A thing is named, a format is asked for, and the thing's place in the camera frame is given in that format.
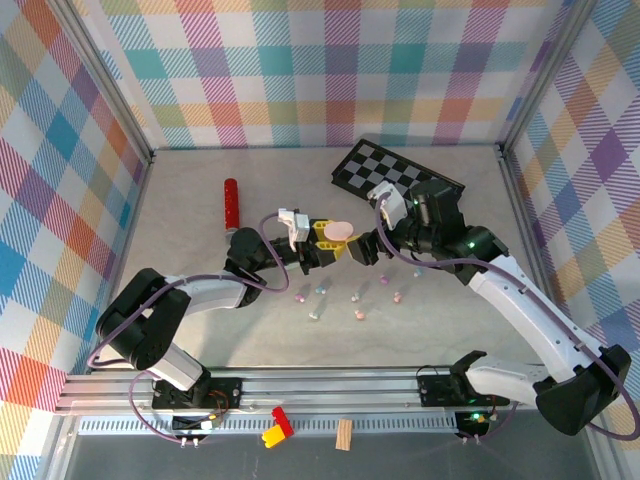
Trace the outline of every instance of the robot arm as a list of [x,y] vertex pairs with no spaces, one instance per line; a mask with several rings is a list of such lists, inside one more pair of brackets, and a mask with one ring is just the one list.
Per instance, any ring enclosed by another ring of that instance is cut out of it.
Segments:
[[[471,227],[457,207],[457,197],[445,182],[437,179],[411,190],[412,211],[395,187],[381,184],[370,194],[375,201],[386,195],[381,212],[387,229],[385,240],[397,249],[416,254],[429,253],[436,260],[456,260],[442,269],[485,298],[533,347],[544,366],[507,362],[474,351],[451,367],[454,390],[461,399],[498,395],[528,405],[558,430],[575,435],[618,396],[609,377],[581,351],[581,346],[599,353],[600,359],[622,380],[631,359],[618,345],[604,348],[600,342],[571,322],[546,298],[518,267],[508,250],[485,227]],[[335,244],[323,235],[326,220],[309,220],[299,212],[280,212],[289,229],[287,238],[270,243],[285,265],[297,263],[309,269],[333,263],[344,251],[363,265],[373,265],[379,254],[393,253],[377,230]],[[232,237],[225,275],[264,284],[257,272],[276,266],[262,239],[253,229],[242,228]],[[487,262],[510,273],[522,284],[514,284],[493,269],[459,259]],[[139,272],[101,316],[97,333],[105,337],[131,315],[153,292],[178,277],[163,277],[152,269]],[[542,308],[529,295],[542,299]],[[132,323],[111,343],[136,369],[149,369],[178,389],[187,406],[201,406],[213,389],[209,372],[172,343],[185,315],[214,308],[241,308],[255,301],[260,290],[224,280],[203,280],[180,285],[162,296],[152,313]],[[554,313],[580,340],[575,343],[550,317]]]
[[[380,185],[371,192],[371,199],[377,200],[387,189]],[[578,433],[619,395],[613,381],[583,349],[599,355],[622,381],[631,363],[629,354],[619,345],[605,348],[575,325],[527,278],[489,230],[466,226],[457,198],[445,182],[424,182],[411,194],[413,215],[405,215],[404,205],[382,200],[386,242],[369,241],[369,249],[363,249],[356,241],[353,250],[362,254],[363,263],[375,263],[374,252],[393,253],[385,246],[390,241],[392,246],[397,245],[396,253],[405,248],[431,253],[437,260],[450,260],[453,265],[448,265],[448,271],[491,303],[527,340],[544,365],[506,362],[485,352],[472,352],[451,367],[461,396],[499,395],[535,405],[559,431]],[[383,198],[393,199],[393,194]],[[460,264],[460,259],[480,262]],[[478,266],[483,262],[487,268]]]

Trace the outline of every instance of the red block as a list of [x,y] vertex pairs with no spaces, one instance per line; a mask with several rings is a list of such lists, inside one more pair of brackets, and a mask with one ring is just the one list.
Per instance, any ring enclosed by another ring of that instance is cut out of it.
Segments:
[[280,425],[280,428],[282,429],[285,437],[290,437],[291,435],[293,435],[293,428],[291,428],[289,419],[285,415],[284,410],[282,410],[282,407],[274,408],[271,412],[271,415],[273,415],[273,418],[276,419],[276,423]]

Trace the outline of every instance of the yellow block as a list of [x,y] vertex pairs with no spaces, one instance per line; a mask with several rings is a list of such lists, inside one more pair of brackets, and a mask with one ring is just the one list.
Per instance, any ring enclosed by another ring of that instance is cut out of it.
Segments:
[[262,434],[262,440],[264,440],[264,446],[267,448],[275,447],[285,438],[284,432],[280,425],[271,427],[269,430]]
[[327,237],[324,236],[324,229],[327,228],[327,225],[330,223],[333,223],[333,220],[317,220],[311,225],[311,228],[313,228],[318,236],[318,242],[327,241]]
[[346,242],[317,242],[320,250],[333,250],[333,256],[339,259],[347,248]]

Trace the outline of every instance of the wooden block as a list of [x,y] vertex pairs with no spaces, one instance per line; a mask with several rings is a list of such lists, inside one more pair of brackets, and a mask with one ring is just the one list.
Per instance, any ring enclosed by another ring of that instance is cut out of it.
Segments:
[[351,450],[351,431],[353,430],[353,420],[341,418],[338,422],[338,435],[336,437],[336,450]]

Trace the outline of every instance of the white bracket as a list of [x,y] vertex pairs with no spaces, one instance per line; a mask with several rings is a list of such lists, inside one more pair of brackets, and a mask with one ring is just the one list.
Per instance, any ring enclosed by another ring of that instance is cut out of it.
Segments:
[[278,221],[284,223],[289,229],[289,245],[291,250],[295,252],[295,243],[304,242],[309,237],[309,232],[311,231],[309,216],[281,208],[278,210]]
[[389,230],[393,230],[398,222],[407,216],[407,205],[395,185],[387,181],[381,182],[380,185],[367,193],[367,198],[377,201],[384,193],[391,195],[382,201],[380,210],[389,225]]

